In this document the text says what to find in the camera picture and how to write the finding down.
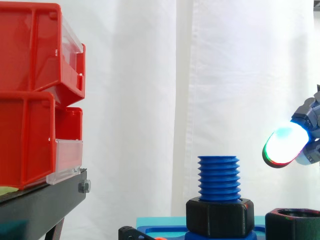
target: blue threaded bolt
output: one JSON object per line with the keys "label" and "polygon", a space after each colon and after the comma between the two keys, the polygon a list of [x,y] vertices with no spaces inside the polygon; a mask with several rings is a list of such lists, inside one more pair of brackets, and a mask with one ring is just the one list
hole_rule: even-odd
{"label": "blue threaded bolt", "polygon": [[235,156],[199,156],[200,200],[207,202],[240,202],[239,161]]}

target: teal platform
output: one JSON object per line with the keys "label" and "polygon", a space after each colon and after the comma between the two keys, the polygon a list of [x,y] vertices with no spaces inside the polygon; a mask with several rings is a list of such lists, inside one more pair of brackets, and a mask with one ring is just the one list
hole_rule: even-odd
{"label": "teal platform", "polygon": [[[255,225],[265,225],[264,216],[254,218]],[[186,217],[139,217],[136,220],[136,227],[143,226],[186,226]],[[255,231],[258,237],[265,236],[264,232]],[[177,238],[183,236],[186,232],[149,232],[153,238]]]}

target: black nut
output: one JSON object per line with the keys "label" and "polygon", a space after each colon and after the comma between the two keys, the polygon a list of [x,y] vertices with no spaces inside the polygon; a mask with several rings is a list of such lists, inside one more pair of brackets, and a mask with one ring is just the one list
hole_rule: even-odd
{"label": "black nut", "polygon": [[219,203],[190,199],[186,203],[186,227],[207,238],[244,238],[255,226],[254,203]]}
{"label": "black nut", "polygon": [[266,240],[320,239],[320,211],[276,208],[265,215]]}

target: red storage bin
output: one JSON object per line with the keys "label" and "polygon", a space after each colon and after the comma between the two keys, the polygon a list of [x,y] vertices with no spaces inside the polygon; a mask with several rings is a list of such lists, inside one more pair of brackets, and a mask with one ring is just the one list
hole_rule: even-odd
{"label": "red storage bin", "polygon": [[86,48],[55,3],[0,1],[0,91],[46,91],[57,106],[85,97]]}
{"label": "red storage bin", "polygon": [[0,92],[0,186],[24,189],[80,173],[82,110],[49,92]]}

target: white curtain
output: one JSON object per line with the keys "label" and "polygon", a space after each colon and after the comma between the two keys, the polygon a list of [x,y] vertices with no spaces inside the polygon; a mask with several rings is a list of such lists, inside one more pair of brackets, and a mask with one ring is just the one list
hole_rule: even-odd
{"label": "white curtain", "polygon": [[56,2],[86,44],[76,106],[92,181],[62,240],[117,239],[137,217],[183,216],[199,195],[198,155],[238,156],[241,195],[257,215],[319,209],[318,164],[272,169],[261,157],[317,89],[312,0]]}
{"label": "white curtain", "polygon": [[174,140],[185,147],[174,149],[172,214],[184,214],[183,204],[199,195],[200,155],[240,159],[241,195],[254,202],[256,215],[280,207],[319,209],[318,164],[273,169],[262,160],[270,134],[317,91],[313,1],[190,4],[184,17],[191,19],[191,34],[183,33],[191,37],[188,94],[179,94],[177,74],[176,102],[177,113],[178,98],[188,100],[186,132],[176,119]]}

